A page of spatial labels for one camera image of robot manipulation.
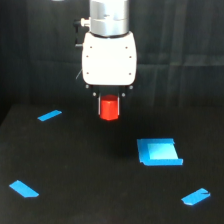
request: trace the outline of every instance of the blue folded paper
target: blue folded paper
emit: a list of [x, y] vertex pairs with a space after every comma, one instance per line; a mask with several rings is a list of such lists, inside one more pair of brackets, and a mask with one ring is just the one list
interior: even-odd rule
[[26, 186], [19, 180], [10, 184], [9, 187], [11, 187], [14, 191], [22, 195], [24, 198], [37, 197], [39, 195], [37, 192], [32, 190], [30, 187]]
[[205, 190], [204, 188], [201, 188], [197, 191], [195, 191], [192, 194], [189, 194], [188, 196], [182, 198], [181, 200], [184, 202], [186, 205], [195, 205], [198, 202], [210, 197], [210, 193]]
[[57, 116], [57, 115], [59, 115], [61, 113], [62, 113], [61, 111], [54, 110], [54, 111], [52, 111], [50, 113], [47, 113], [47, 114], [45, 114], [43, 116], [38, 117], [37, 119], [39, 119], [40, 121], [46, 121], [46, 120], [48, 120], [48, 119], [50, 119], [52, 117], [55, 117], [55, 116]]
[[180, 166], [172, 138], [138, 139], [139, 160], [147, 166]]

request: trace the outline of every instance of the blue paper piece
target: blue paper piece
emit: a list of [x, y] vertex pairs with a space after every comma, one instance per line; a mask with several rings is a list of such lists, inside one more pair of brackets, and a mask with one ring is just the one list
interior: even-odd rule
[[9, 187], [21, 194], [24, 198], [37, 197], [39, 195], [37, 192], [29, 188], [19, 180], [9, 185]]
[[178, 159], [172, 144], [148, 144], [150, 159]]
[[210, 196], [210, 193], [205, 190], [204, 188], [201, 188], [197, 191], [195, 191], [192, 194], [189, 194], [188, 196], [182, 198], [181, 200], [184, 202], [186, 205], [195, 205], [198, 202], [208, 198]]
[[61, 114], [61, 113], [62, 113], [61, 111], [54, 110], [54, 111], [52, 111], [52, 112], [50, 112], [50, 113], [48, 113], [48, 114], [45, 114], [45, 115], [43, 115], [43, 116], [41, 116], [41, 117], [38, 117], [38, 119], [39, 119], [40, 121], [46, 121], [46, 120], [48, 120], [48, 119], [50, 119], [50, 118], [52, 118], [52, 117], [55, 117], [55, 116], [57, 116], [57, 115], [59, 115], [59, 114]]
[[138, 139], [139, 160], [146, 166], [180, 166], [173, 139]]
[[146, 166], [181, 166], [183, 159], [150, 159], [144, 161]]

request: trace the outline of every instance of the blue tape strip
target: blue tape strip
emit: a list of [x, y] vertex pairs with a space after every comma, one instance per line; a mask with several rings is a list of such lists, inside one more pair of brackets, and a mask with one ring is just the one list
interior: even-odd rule
[[146, 166], [181, 166], [183, 159], [150, 159], [143, 161]]
[[24, 198], [37, 197], [39, 195], [37, 192], [29, 188], [19, 180], [9, 185], [9, 187], [11, 187], [14, 191], [18, 192], [19, 194], [21, 194]]
[[172, 138], [148, 138], [141, 141], [145, 144], [175, 144]]
[[41, 116], [41, 117], [38, 117], [38, 119], [39, 119], [40, 121], [46, 121], [46, 120], [48, 120], [48, 119], [50, 119], [50, 118], [52, 118], [52, 117], [55, 117], [55, 116], [57, 116], [57, 115], [59, 115], [59, 114], [61, 114], [61, 113], [62, 113], [61, 111], [54, 110], [54, 111], [52, 111], [52, 112], [50, 112], [50, 113], [48, 113], [48, 114], [45, 114], [45, 115], [43, 115], [43, 116]]
[[188, 196], [182, 198], [181, 200], [184, 202], [186, 205], [195, 205], [198, 202], [210, 197], [210, 193], [205, 190], [204, 188], [201, 188], [197, 191], [195, 191], [192, 194], [189, 194]]

